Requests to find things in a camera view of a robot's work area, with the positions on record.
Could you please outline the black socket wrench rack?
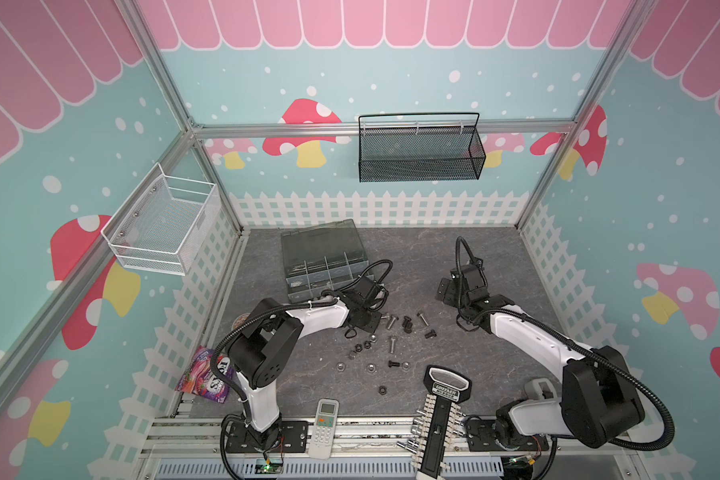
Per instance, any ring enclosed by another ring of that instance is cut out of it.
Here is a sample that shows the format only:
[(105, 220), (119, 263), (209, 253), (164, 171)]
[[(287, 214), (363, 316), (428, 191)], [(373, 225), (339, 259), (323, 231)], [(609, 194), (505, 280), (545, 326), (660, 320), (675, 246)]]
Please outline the black socket wrench rack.
[(411, 454), (416, 479), (443, 479), (446, 450), (464, 434), (460, 404), (471, 397), (472, 382), (454, 370), (428, 365), (423, 384), (427, 396), (413, 419), (412, 437), (396, 445)]

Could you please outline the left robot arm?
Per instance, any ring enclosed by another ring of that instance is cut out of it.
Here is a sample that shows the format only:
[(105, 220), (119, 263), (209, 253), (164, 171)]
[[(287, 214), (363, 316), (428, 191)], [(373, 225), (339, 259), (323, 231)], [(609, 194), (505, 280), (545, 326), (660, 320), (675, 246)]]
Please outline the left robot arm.
[(393, 266), (390, 259), (373, 262), (349, 284), (313, 300), (281, 304), (265, 298), (211, 350), (211, 372), (237, 394), (250, 433), (267, 438), (280, 427), (276, 380), (300, 339), (324, 330), (376, 332)]

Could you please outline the white remote control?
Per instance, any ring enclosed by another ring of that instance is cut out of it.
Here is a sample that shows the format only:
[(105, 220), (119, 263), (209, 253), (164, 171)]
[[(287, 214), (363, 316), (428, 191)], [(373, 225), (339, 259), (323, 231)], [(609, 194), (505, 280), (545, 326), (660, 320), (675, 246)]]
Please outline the white remote control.
[(337, 426), (339, 402), (321, 399), (318, 402), (307, 453), (310, 458), (326, 460), (332, 453)]

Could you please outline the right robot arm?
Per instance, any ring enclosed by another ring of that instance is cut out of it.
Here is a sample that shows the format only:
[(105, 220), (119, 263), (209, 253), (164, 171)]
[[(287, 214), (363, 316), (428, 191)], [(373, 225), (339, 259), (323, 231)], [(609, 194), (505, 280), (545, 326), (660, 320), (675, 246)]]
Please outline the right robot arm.
[(483, 261), (462, 236), (455, 240), (454, 258), (437, 298), (455, 308), (457, 325), (509, 342), (562, 387), (550, 398), (529, 396), (500, 408), (494, 429), (502, 445), (536, 435), (574, 439), (592, 449), (612, 444), (657, 451), (673, 442), (676, 425), (668, 407), (629, 371), (618, 350), (578, 342), (509, 298), (490, 294)]

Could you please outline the grey plastic organizer box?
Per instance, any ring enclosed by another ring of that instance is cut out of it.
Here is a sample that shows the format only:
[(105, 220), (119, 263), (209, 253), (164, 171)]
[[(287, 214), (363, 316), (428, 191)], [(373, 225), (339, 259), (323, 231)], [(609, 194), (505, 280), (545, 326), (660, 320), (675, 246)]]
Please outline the grey plastic organizer box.
[(280, 240), (291, 303), (348, 285), (370, 264), (352, 219), (285, 231)]

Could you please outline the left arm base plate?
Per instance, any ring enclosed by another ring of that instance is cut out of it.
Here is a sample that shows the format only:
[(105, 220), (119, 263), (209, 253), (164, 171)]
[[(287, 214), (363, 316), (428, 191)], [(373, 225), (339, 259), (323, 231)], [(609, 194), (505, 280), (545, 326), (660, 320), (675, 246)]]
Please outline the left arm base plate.
[(305, 453), (308, 440), (306, 421), (276, 421), (265, 432), (258, 432), (242, 421), (232, 421), (223, 433), (224, 452), (237, 453)]

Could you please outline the purple snack packet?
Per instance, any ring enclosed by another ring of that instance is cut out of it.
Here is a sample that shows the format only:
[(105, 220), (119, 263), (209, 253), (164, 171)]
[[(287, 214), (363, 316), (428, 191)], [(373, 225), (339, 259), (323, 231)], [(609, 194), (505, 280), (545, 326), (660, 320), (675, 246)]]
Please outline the purple snack packet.
[(213, 353), (211, 348), (198, 347), (174, 390), (223, 404), (228, 397), (230, 387), (213, 374), (211, 369)]

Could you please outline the black mesh wall basket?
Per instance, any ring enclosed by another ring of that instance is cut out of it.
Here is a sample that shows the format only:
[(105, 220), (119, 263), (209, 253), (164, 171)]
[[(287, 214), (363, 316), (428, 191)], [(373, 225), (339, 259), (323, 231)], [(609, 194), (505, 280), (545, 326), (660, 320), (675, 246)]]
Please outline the black mesh wall basket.
[(487, 154), (470, 112), (360, 115), (358, 175), (361, 182), (477, 180)]

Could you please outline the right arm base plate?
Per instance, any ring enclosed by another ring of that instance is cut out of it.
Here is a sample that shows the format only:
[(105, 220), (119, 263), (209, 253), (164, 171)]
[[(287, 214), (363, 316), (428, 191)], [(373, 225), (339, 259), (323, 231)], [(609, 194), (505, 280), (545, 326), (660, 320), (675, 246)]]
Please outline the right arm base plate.
[(496, 425), (491, 417), (468, 416), (463, 422), (470, 452), (526, 452), (539, 454), (549, 450), (544, 436), (522, 436), (509, 427)]

